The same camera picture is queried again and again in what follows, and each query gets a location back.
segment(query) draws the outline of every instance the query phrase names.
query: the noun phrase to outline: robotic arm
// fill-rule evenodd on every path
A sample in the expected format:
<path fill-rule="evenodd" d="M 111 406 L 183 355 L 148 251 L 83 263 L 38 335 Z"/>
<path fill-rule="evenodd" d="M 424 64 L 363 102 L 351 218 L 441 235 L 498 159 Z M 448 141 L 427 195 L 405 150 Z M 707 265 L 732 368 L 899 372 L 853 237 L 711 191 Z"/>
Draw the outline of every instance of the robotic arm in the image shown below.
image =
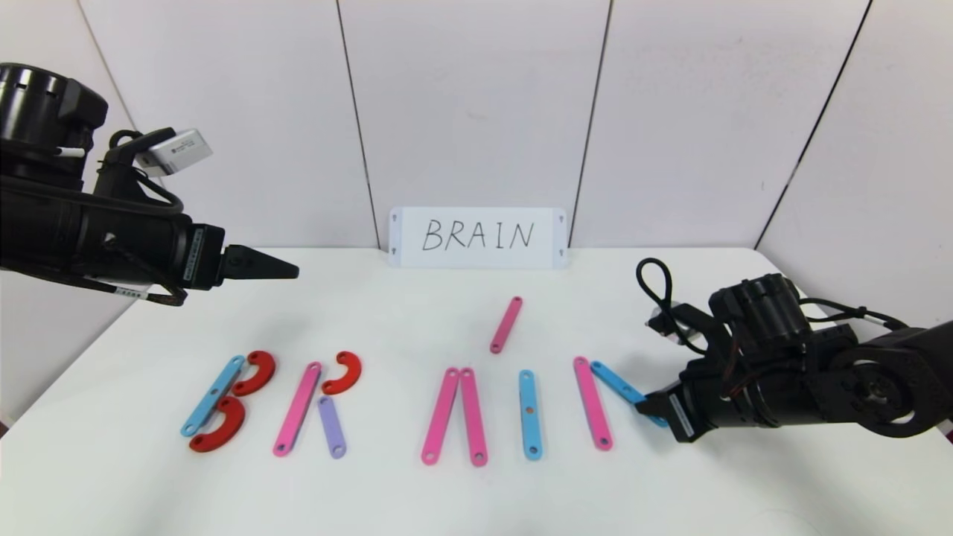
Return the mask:
<path fill-rule="evenodd" d="M 662 298 L 642 278 L 648 264 L 665 276 Z M 680 443 L 715 428 L 810 423 L 858 423 L 905 438 L 953 417 L 953 321 L 907 327 L 862 307 L 798 299 L 781 274 L 719 290 L 708 301 L 710 316 L 672 301 L 672 278 L 660 260 L 643 260 L 638 278 L 659 305 L 647 325 L 702 354 L 677 381 L 636 404 L 639 413 L 668 421 Z M 804 303 L 843 313 L 809 319 L 801 312 Z M 858 343 L 849 325 L 817 331 L 809 325 L 868 316 L 892 331 Z M 707 340 L 705 350 L 692 344 L 696 335 Z"/>
<path fill-rule="evenodd" d="M 166 305 L 181 305 L 185 289 L 210 290 L 225 279 L 297 278 L 296 266 L 254 249 L 223 252 L 225 230 L 193 223 L 182 201 L 150 179 L 212 154 L 196 130 L 114 134 L 94 193 L 83 194 L 92 132 L 107 109 L 76 80 L 0 64 L 0 266 Z M 169 294 L 114 283 L 155 283 Z"/>

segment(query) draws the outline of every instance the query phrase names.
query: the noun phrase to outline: red curved piece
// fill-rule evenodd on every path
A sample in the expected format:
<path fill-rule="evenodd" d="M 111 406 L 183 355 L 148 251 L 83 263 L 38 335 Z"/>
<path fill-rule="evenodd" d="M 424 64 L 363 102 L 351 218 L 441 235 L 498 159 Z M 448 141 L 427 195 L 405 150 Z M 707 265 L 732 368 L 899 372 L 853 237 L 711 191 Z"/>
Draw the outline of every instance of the red curved piece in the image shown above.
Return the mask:
<path fill-rule="evenodd" d="M 189 448 L 195 452 L 211 452 L 227 443 L 245 422 L 245 406 L 235 397 L 222 397 L 215 409 L 225 414 L 223 422 L 208 434 L 198 434 L 189 442 Z"/>
<path fill-rule="evenodd" d="M 321 383 L 321 392 L 325 395 L 339 395 L 350 389 L 360 378 L 360 359 L 351 352 L 337 354 L 337 362 L 348 367 L 340 380 L 327 380 Z"/>
<path fill-rule="evenodd" d="M 268 380 L 274 376 L 274 358 L 268 352 L 255 350 L 248 355 L 249 364 L 257 365 L 258 370 L 254 376 L 247 380 L 237 381 L 232 388 L 232 393 L 237 397 L 251 395 L 253 392 L 265 386 Z"/>

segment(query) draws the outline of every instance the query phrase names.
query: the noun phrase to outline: blue bar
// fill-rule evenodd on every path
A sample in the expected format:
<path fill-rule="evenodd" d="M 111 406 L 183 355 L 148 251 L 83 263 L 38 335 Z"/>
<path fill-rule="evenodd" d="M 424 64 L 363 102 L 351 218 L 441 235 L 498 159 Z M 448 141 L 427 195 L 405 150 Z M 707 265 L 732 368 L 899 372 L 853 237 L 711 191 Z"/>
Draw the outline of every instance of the blue bar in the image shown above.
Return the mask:
<path fill-rule="evenodd" d="M 245 356 L 235 356 L 229 360 L 229 364 L 225 365 L 222 373 L 218 375 L 218 379 L 205 392 L 205 396 L 199 401 L 189 419 L 185 421 L 185 424 L 182 424 L 183 436 L 187 438 L 194 436 L 198 429 L 209 421 L 209 417 L 215 410 L 215 405 L 232 388 L 232 383 L 241 373 L 241 365 L 243 364 L 245 364 Z"/>
<path fill-rule="evenodd" d="M 542 434 L 539 433 L 539 407 L 536 377 L 530 370 L 519 371 L 519 415 L 523 424 L 523 452 L 526 458 L 542 458 Z"/>
<path fill-rule="evenodd" d="M 595 375 L 596 378 L 599 378 L 603 383 L 608 385 L 610 389 L 616 391 L 616 394 L 623 397 L 626 402 L 635 405 L 645 400 L 645 397 L 642 396 L 642 394 L 639 393 L 635 387 L 626 383 L 625 380 L 618 376 L 618 374 L 613 372 L 609 367 L 605 366 L 601 362 L 593 361 L 592 364 L 590 364 L 590 368 L 592 368 L 593 375 Z M 646 415 L 645 417 L 648 417 L 653 423 L 661 426 L 662 428 L 668 427 L 668 423 L 662 417 L 649 415 Z"/>

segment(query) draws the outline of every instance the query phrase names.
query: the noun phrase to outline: sign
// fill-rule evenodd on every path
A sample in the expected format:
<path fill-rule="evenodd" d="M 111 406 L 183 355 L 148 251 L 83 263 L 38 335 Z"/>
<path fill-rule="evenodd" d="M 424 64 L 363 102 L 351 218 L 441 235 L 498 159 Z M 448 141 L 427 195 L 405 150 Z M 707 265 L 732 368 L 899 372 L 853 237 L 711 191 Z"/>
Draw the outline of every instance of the sign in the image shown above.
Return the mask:
<path fill-rule="evenodd" d="M 392 266 L 552 269 L 569 261 L 562 209 L 397 207 L 389 218 Z"/>

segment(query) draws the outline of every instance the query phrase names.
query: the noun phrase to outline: white wall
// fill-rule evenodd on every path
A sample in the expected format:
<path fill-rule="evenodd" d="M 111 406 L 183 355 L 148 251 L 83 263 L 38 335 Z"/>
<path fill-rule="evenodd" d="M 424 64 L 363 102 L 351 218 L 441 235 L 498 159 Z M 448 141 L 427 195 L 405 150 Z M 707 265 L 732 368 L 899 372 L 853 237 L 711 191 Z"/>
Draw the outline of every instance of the white wall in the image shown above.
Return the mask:
<path fill-rule="evenodd" d="M 572 214 L 608 0 L 340 6 L 385 247 L 395 206 Z"/>
<path fill-rule="evenodd" d="M 947 0 L 873 3 L 759 247 L 808 294 L 953 320 L 951 25 Z"/>
<path fill-rule="evenodd" d="M 615 2 L 571 245 L 754 247 L 866 5 Z"/>
<path fill-rule="evenodd" d="M 141 131 L 198 128 L 169 176 L 195 221 L 251 246 L 376 246 L 335 2 L 82 0 Z"/>
<path fill-rule="evenodd" d="M 110 103 L 87 159 L 84 190 L 91 192 L 110 135 L 131 123 L 75 0 L 0 2 L 0 61 L 75 78 Z M 0 272 L 0 419 L 19 418 L 131 302 Z"/>

